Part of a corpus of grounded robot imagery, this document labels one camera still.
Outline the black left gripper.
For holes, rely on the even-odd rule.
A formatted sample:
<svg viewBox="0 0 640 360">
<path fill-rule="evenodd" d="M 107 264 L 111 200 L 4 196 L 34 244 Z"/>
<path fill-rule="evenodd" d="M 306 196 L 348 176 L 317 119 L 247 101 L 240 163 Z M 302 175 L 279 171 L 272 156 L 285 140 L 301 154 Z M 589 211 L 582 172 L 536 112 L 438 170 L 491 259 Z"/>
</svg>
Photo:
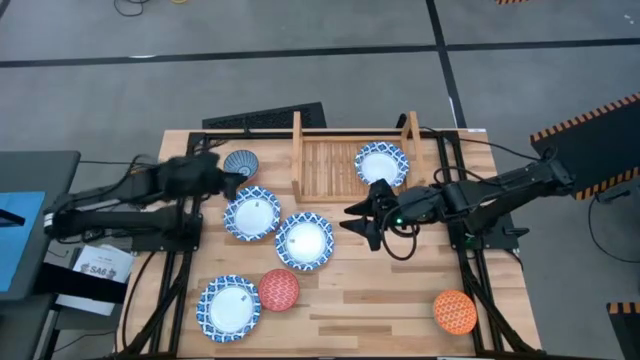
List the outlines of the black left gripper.
<svg viewBox="0 0 640 360">
<path fill-rule="evenodd" d="M 227 200 L 237 198 L 241 184 L 248 180 L 241 173 L 223 172 L 220 156 L 205 152 L 173 157 L 159 166 L 159 190 L 163 198 L 181 198 L 222 194 Z"/>
</svg>

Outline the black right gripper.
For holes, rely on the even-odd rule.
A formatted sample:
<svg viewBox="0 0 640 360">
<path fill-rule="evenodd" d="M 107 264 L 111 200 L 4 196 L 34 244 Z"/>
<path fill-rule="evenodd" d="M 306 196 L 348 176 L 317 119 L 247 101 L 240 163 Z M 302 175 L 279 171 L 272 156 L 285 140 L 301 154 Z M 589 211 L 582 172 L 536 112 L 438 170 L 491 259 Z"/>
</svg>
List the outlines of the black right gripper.
<svg viewBox="0 0 640 360">
<path fill-rule="evenodd" d="M 370 185 L 369 198 L 365 198 L 344 210 L 345 214 L 356 216 L 372 216 L 373 220 L 360 218 L 346 220 L 339 225 L 367 240 L 371 250 L 380 250 L 381 235 L 391 230 L 395 235 L 418 235 L 421 217 L 419 210 L 413 206 L 425 200 L 425 191 L 411 188 L 396 195 L 385 180 L 378 180 Z"/>
</svg>

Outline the small blue striped bowl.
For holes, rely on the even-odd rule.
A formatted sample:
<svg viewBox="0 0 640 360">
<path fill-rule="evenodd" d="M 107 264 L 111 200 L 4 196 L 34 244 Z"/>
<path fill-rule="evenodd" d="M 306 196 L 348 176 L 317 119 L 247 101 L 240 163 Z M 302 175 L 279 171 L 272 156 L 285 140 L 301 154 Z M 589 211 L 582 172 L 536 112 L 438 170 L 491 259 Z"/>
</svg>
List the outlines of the small blue striped bowl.
<svg viewBox="0 0 640 360">
<path fill-rule="evenodd" d="M 258 157 L 249 150 L 236 150 L 230 153 L 223 163 L 225 172 L 239 173 L 247 178 L 255 176 L 258 169 Z"/>
</svg>

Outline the blue white patterned plate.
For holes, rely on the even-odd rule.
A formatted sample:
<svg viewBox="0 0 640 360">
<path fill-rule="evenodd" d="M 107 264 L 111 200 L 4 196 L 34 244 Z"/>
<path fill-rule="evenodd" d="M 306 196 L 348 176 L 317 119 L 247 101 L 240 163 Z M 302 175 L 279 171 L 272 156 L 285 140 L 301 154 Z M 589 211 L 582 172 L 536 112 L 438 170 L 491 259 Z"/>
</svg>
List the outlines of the blue white patterned plate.
<svg viewBox="0 0 640 360">
<path fill-rule="evenodd" d="M 240 275 L 223 275 L 210 281 L 196 305 L 196 320 L 203 334 L 216 343 L 245 338 L 262 313 L 258 288 Z"/>
<path fill-rule="evenodd" d="M 223 223 L 237 239 L 253 242 L 275 232 L 280 215 L 280 202 L 271 191 L 261 186 L 249 186 L 228 202 Z"/>
<path fill-rule="evenodd" d="M 354 166 L 356 174 L 366 185 L 385 180 L 392 188 L 404 183 L 410 169 L 403 150 L 384 141 L 364 145 L 355 156 Z"/>
<path fill-rule="evenodd" d="M 275 249 L 280 260 L 300 271 L 314 271 L 326 264 L 334 253 L 333 226 L 313 212 L 295 213 L 280 226 Z"/>
</svg>

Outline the red patterned bowl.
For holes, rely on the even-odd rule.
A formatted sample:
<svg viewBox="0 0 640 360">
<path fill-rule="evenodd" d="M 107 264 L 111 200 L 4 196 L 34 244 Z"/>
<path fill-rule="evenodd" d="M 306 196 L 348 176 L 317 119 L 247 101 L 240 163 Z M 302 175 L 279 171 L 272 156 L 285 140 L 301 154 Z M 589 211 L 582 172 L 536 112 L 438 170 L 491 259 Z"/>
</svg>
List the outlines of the red patterned bowl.
<svg viewBox="0 0 640 360">
<path fill-rule="evenodd" d="M 285 269 L 267 272 L 258 285 L 262 305 L 272 312 L 284 312 L 292 308 L 298 300 L 299 293 L 296 276 Z"/>
</svg>

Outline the orange patterned bowl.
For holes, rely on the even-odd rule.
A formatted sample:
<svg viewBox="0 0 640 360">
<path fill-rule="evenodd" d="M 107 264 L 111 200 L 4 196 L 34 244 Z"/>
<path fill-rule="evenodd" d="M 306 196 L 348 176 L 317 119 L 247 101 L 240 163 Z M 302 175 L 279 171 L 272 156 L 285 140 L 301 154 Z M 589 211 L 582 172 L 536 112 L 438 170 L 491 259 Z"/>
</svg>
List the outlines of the orange patterned bowl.
<svg viewBox="0 0 640 360">
<path fill-rule="evenodd" d="M 433 313 L 437 324 L 452 335 L 470 334 L 478 321 L 473 301 L 458 290 L 441 292 L 433 302 Z"/>
</svg>

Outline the wooden slatted shelf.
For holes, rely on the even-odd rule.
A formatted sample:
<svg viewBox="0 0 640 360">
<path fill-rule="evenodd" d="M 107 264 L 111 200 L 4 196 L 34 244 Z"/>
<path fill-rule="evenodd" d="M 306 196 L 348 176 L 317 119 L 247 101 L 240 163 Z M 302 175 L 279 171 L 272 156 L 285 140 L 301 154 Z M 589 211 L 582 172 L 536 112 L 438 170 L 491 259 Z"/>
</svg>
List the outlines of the wooden slatted shelf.
<svg viewBox="0 0 640 360">
<path fill-rule="evenodd" d="M 292 189 L 298 203 L 354 203 L 369 187 L 357 175 L 355 158 L 371 142 L 389 142 L 408 156 L 409 172 L 396 188 L 426 183 L 426 165 L 417 113 L 411 111 L 400 129 L 302 128 L 301 113 L 293 113 Z"/>
</svg>

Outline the black keyboard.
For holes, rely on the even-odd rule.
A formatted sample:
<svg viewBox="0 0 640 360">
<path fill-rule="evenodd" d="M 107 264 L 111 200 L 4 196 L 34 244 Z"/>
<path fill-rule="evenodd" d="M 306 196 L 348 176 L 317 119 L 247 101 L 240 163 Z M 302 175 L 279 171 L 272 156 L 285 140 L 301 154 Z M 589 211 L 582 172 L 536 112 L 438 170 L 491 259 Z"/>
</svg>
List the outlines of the black keyboard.
<svg viewBox="0 0 640 360">
<path fill-rule="evenodd" d="M 326 128 L 321 102 L 305 103 L 255 112 L 208 118 L 203 129 L 287 129 L 293 127 L 294 113 L 299 112 L 303 128 Z"/>
</svg>

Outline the white paper label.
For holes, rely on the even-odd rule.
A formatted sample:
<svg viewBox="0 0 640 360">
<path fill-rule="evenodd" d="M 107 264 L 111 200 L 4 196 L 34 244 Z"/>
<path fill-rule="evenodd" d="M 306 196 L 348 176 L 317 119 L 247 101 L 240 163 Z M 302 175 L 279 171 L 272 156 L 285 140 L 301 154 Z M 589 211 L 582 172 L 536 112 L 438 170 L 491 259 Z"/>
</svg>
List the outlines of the white paper label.
<svg viewBox="0 0 640 360">
<path fill-rule="evenodd" d="M 93 277 L 125 283 L 131 273 L 134 257 L 112 245 L 102 244 L 98 247 L 86 245 L 79 254 L 73 270 Z M 114 303 L 91 300 L 89 298 L 59 295 L 56 304 L 83 310 L 102 316 L 110 316 Z"/>
</svg>

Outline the grey side desk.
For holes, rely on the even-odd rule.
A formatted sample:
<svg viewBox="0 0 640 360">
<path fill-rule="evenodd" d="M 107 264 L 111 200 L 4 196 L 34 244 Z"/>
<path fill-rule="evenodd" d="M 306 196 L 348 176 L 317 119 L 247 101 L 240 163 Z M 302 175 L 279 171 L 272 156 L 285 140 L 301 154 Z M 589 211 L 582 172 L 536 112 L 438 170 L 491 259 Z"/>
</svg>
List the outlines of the grey side desk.
<svg viewBox="0 0 640 360">
<path fill-rule="evenodd" d="M 45 193 L 10 289 L 0 292 L 0 301 L 20 300 L 33 293 L 50 243 L 44 233 L 43 212 L 59 195 L 69 191 L 79 160 L 77 151 L 0 152 L 0 193 Z M 23 217 L 0 210 L 0 227 L 22 226 L 24 223 Z"/>
</svg>

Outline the blue sheet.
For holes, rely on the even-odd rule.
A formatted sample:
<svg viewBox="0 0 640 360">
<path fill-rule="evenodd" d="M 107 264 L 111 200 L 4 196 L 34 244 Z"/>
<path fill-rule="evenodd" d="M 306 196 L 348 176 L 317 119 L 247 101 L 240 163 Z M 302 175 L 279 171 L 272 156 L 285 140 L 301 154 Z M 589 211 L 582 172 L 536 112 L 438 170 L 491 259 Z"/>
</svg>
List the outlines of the blue sheet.
<svg viewBox="0 0 640 360">
<path fill-rule="evenodd" d="M 0 292 L 10 289 L 44 199 L 44 192 L 0 193 L 0 210 L 25 219 L 22 226 L 0 227 Z"/>
</svg>

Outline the black board hazard striped edge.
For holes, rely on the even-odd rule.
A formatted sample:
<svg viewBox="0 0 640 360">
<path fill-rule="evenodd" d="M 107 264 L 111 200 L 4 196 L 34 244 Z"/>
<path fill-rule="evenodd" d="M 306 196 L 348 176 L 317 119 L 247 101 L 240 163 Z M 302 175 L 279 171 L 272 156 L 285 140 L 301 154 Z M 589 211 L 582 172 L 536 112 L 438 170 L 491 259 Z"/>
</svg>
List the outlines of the black board hazard striped edge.
<svg viewBox="0 0 640 360">
<path fill-rule="evenodd" d="M 625 360 L 640 360 L 640 302 L 611 302 L 606 305 Z"/>
<path fill-rule="evenodd" d="M 577 200 L 640 177 L 640 93 L 535 132 L 530 143 L 538 154 L 556 154 Z"/>
</svg>

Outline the grey floor device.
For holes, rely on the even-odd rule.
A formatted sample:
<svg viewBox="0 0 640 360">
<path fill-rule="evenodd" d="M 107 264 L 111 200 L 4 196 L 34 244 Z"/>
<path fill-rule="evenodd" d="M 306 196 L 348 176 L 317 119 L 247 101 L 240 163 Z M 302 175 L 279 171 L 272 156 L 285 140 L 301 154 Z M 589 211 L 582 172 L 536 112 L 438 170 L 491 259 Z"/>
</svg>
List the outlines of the grey floor device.
<svg viewBox="0 0 640 360">
<path fill-rule="evenodd" d="M 617 198 L 629 196 L 631 191 L 625 187 L 613 187 L 597 196 L 599 203 L 611 203 Z"/>
</svg>

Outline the black metal rig frame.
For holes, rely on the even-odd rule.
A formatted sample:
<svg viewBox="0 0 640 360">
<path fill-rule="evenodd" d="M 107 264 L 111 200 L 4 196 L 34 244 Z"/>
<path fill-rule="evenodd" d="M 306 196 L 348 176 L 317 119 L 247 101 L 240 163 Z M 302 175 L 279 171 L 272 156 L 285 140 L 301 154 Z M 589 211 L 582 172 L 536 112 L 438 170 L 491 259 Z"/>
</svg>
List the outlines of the black metal rig frame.
<svg viewBox="0 0 640 360">
<path fill-rule="evenodd" d="M 301 291 L 296 304 L 284 312 L 265 311 L 242 340 L 218 344 L 208 339 L 196 320 L 196 305 L 214 278 L 238 274 L 258 282 L 279 268 L 274 240 L 243 242 L 223 225 L 226 207 L 212 197 L 201 208 L 204 225 L 199 248 L 192 254 L 185 290 L 165 316 L 158 348 L 182 360 L 253 357 L 425 357 L 462 356 L 477 346 L 505 347 L 496 325 L 485 311 L 478 314 L 478 331 L 452 335 L 434 320 L 433 302 L 447 289 L 461 289 L 459 258 L 443 224 L 426 225 L 416 240 L 389 235 L 388 247 L 371 251 L 366 240 L 343 229 L 344 210 L 356 203 L 298 203 L 292 189 L 293 134 L 289 130 L 168 130 L 159 156 L 185 154 L 193 145 L 214 141 L 221 156 L 247 149 L 259 159 L 253 183 L 273 192 L 284 216 L 314 212 L 333 226 L 335 250 L 314 271 L 297 273 Z M 422 134 L 426 178 L 454 162 L 455 148 L 431 132 Z"/>
</svg>

